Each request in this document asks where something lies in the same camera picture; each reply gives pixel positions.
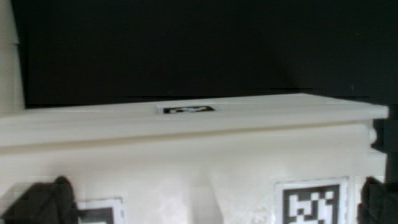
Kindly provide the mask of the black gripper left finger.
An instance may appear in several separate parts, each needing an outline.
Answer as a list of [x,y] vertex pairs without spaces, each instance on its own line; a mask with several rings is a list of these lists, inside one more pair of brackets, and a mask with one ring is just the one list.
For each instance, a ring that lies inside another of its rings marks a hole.
[[64,176],[50,183],[35,183],[3,214],[2,224],[78,224],[73,185]]

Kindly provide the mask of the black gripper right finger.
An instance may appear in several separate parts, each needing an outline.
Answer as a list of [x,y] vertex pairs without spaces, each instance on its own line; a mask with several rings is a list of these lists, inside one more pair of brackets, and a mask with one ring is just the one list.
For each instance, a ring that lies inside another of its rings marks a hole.
[[357,206],[359,224],[398,224],[398,184],[366,178]]

